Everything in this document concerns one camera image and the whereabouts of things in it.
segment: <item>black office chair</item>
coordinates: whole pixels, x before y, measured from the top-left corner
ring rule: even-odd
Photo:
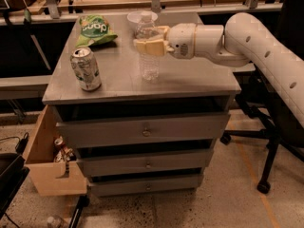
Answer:
[[[276,37],[283,45],[304,59],[302,14],[304,14],[304,4],[301,0],[285,0]],[[258,117],[265,128],[259,131],[225,130],[220,140],[228,144],[231,135],[269,140],[267,143],[269,153],[257,186],[258,191],[267,194],[271,188],[267,179],[280,144],[304,162],[304,152],[300,150],[304,147],[304,129],[257,68],[250,76],[248,85],[241,87],[242,91],[237,95],[236,102],[250,118]],[[249,105],[250,98],[256,95],[259,103],[267,108],[269,116],[262,113],[254,104]]]
[[[29,173],[25,160],[16,153],[0,154],[0,219]]]

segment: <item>chair wheel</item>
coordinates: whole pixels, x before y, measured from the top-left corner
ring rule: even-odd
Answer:
[[[86,197],[86,199],[85,199],[85,203],[84,203],[84,207],[87,207],[89,205],[89,198],[88,197]]]
[[[269,182],[261,180],[257,185],[257,190],[262,194],[268,194],[270,187],[271,185]]]
[[[221,136],[220,141],[221,141],[222,143],[228,145],[229,142],[231,141],[231,137],[230,137],[229,134],[224,133],[224,134]]]
[[[270,150],[272,147],[273,147],[273,145],[271,145],[270,143],[267,143],[267,144],[266,144],[266,148],[267,148],[268,150]]]

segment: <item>drawer handle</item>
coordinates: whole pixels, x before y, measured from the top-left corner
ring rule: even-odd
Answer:
[[[145,136],[145,137],[149,137],[151,136],[151,132],[149,129],[145,128],[142,132],[142,134]]]

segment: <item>bottle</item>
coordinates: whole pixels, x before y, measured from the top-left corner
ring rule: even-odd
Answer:
[[[142,18],[137,25],[135,37],[138,40],[154,40],[160,35],[157,27],[152,20],[151,11],[143,11]],[[146,81],[153,82],[157,80],[160,72],[160,59],[158,56],[146,53],[140,54],[140,72],[142,78]]]
[[[68,225],[64,219],[59,216],[47,218],[47,228],[67,228]]]

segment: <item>open cardboard box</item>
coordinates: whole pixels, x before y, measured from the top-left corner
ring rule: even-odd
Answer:
[[[53,162],[54,140],[59,137],[51,106],[46,106],[29,134],[23,158],[29,176],[41,196],[86,193],[86,178],[76,161]]]

